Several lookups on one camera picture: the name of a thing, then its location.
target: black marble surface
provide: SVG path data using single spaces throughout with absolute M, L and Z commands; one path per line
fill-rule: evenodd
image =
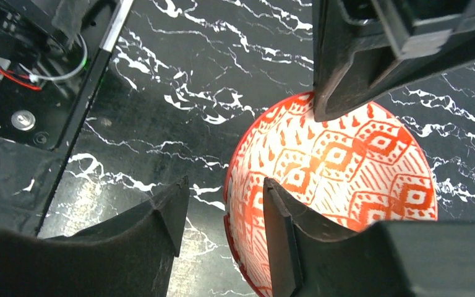
M 41 237 L 71 235 L 187 174 L 169 296 L 252 296 L 226 242 L 222 184 L 241 135 L 312 84 L 310 0 L 135 0 Z M 475 220 L 475 65 L 379 99 L 413 132 L 440 220 Z

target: ceramic bowl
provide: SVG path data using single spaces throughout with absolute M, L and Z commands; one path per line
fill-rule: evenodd
M 422 150 L 391 113 L 369 103 L 340 119 L 313 120 L 313 93 L 289 97 L 241 139 L 225 181 L 225 231 L 234 260 L 260 296 L 271 296 L 263 179 L 354 231 L 377 220 L 436 220 Z

